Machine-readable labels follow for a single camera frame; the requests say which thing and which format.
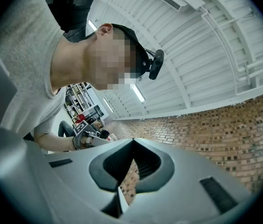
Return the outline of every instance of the man's arm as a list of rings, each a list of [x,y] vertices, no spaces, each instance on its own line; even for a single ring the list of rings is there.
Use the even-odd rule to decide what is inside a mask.
[[[73,137],[63,138],[53,133],[34,133],[35,142],[43,149],[53,152],[74,151]]]

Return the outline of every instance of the gray t-shirt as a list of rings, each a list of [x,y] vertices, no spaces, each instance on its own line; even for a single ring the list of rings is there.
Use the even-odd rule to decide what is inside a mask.
[[[49,133],[65,101],[65,87],[54,95],[50,67],[63,31],[45,0],[14,0],[0,21],[0,57],[17,93],[1,127],[24,137],[35,128]]]

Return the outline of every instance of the brick wall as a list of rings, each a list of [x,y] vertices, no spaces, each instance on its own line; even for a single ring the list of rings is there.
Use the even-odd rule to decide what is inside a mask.
[[[251,192],[263,184],[263,95],[245,104],[186,116],[113,121],[119,139],[140,137],[196,151],[230,172]],[[128,203],[135,195],[136,164],[121,185]]]

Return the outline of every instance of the black cap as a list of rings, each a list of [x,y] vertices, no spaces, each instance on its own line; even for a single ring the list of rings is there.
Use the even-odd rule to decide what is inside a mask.
[[[131,70],[131,78],[138,78],[139,76],[145,74],[145,72],[149,69],[150,61],[145,49],[139,43],[135,32],[122,25],[112,23],[112,26],[122,30],[132,41],[132,44],[136,46],[136,68]]]

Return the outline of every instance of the white metal roof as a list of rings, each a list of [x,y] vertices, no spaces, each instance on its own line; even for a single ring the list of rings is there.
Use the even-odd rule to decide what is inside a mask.
[[[177,12],[162,0],[94,0],[88,19],[97,27],[127,26],[143,47],[165,52],[157,79],[146,75],[136,82],[143,103],[133,90],[97,92],[114,119],[187,114],[263,94],[263,18],[256,6],[250,0],[203,1],[204,8],[187,5]]]

